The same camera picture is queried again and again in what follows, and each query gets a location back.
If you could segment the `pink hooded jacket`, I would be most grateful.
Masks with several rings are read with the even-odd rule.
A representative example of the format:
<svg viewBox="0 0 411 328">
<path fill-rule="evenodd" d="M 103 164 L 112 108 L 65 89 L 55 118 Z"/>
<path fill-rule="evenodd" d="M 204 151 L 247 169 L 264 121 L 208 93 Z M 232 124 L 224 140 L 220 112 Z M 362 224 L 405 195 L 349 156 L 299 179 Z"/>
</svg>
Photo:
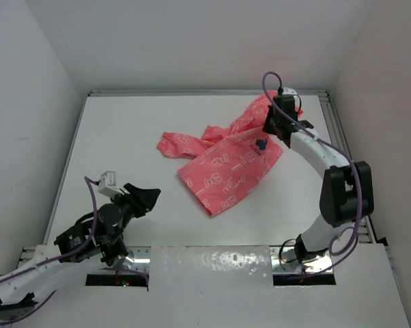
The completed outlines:
<svg viewBox="0 0 411 328">
<path fill-rule="evenodd" d="M 162 134 L 157 149 L 170 159 L 189 159 L 178 176 L 209 216 L 240 203 L 283 154 L 263 131 L 270 98 L 276 95 L 262 94 L 228 127 L 207 126 L 200 138 Z"/>
</svg>

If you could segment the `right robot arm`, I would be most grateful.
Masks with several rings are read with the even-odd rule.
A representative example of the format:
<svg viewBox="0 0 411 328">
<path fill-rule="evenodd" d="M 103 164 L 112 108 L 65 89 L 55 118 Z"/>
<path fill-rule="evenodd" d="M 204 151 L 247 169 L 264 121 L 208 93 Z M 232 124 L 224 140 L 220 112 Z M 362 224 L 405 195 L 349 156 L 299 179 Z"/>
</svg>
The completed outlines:
<svg viewBox="0 0 411 328">
<path fill-rule="evenodd" d="M 345 229 L 357 231 L 358 222 L 374 210 L 371 168 L 320 138 L 310 122 L 299 120 L 293 95 L 278 94 L 270 100 L 264 132 L 276 135 L 322 178 L 320 215 L 296 238 L 295 257 L 304 262 L 326 251 L 340 256 L 344 250 L 335 251 L 332 244 Z"/>
</svg>

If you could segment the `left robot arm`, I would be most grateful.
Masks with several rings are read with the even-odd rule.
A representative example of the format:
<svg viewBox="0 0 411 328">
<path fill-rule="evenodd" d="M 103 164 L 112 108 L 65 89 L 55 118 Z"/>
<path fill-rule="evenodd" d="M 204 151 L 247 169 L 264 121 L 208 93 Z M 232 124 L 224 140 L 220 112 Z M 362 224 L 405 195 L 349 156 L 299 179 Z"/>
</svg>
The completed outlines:
<svg viewBox="0 0 411 328">
<path fill-rule="evenodd" d="M 148 214 L 160 189 L 141 189 L 130 183 L 121 189 L 113 182 L 85 181 L 92 204 L 90 213 L 57 236 L 52 245 L 14 271 L 0 275 L 0 325 L 11 325 L 31 316 L 60 288 L 94 271 L 125 272 L 149 276 L 134 264 L 134 252 L 124 242 L 132 219 Z"/>
</svg>

